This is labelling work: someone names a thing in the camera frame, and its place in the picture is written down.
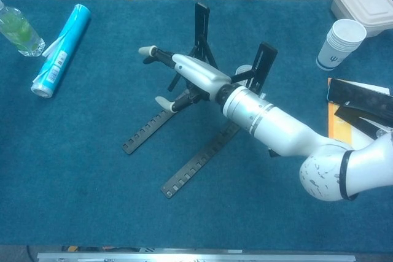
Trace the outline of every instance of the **white robotic arm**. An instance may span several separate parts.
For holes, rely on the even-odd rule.
[[[157,47],[144,47],[139,52],[156,58],[163,55],[158,60],[207,92],[209,100],[219,103],[228,119],[279,155],[307,156],[299,176],[305,190],[315,198],[353,199],[361,191],[393,185],[392,133],[353,151],[344,142],[319,135],[250,89],[231,84],[229,76],[207,63],[164,53]]]

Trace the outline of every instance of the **table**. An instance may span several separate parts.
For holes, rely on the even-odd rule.
[[[176,196],[160,187],[225,123],[200,102],[172,118],[131,156],[122,144],[160,111],[154,97],[174,72],[142,64],[141,46],[187,53],[194,1],[4,0],[55,40],[75,3],[91,22],[53,98],[29,88],[44,58],[0,48],[0,244],[393,252],[393,188],[353,202],[312,198],[303,158],[270,158],[245,132]],[[367,39],[332,72],[316,55],[334,22],[331,0],[220,1],[209,43],[222,71],[252,63],[262,41],[279,51],[267,100],[327,134],[327,78],[392,86],[393,32]]]

